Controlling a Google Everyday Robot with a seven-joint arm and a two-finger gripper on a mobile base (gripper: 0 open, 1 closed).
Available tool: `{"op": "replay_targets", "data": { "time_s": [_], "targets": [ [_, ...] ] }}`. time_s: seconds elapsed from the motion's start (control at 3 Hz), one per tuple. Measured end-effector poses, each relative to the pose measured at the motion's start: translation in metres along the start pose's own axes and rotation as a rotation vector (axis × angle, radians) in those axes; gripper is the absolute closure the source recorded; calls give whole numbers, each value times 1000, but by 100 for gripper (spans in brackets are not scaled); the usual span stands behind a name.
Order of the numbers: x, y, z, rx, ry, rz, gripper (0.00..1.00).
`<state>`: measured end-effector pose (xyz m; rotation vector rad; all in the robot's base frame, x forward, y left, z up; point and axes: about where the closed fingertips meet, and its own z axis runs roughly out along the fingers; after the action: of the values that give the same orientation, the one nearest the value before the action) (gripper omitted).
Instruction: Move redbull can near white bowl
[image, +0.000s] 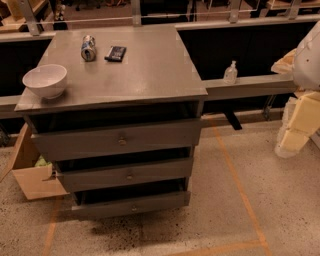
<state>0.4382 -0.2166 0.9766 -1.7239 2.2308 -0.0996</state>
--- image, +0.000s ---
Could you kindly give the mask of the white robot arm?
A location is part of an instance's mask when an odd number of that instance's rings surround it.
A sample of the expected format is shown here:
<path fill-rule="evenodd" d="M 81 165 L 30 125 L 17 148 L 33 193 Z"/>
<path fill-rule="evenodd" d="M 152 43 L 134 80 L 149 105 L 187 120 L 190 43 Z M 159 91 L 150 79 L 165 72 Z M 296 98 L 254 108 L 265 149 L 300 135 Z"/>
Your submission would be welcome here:
<path fill-rule="evenodd" d="M 298 44 L 292 63 L 294 83 L 305 93 L 285 105 L 275 153 L 293 157 L 320 129 L 320 21 Z"/>

